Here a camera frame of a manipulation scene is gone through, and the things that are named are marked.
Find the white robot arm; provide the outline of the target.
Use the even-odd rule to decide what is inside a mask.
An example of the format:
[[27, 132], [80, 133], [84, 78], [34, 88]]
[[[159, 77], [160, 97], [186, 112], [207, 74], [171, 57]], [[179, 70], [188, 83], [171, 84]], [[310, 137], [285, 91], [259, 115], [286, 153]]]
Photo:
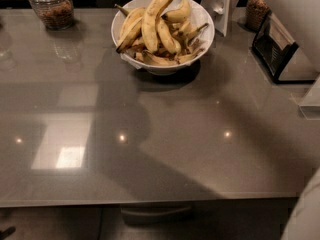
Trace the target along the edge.
[[[320, 68], [320, 0], [265, 0], [316, 70]], [[320, 240], [320, 168], [303, 190], [281, 240]]]

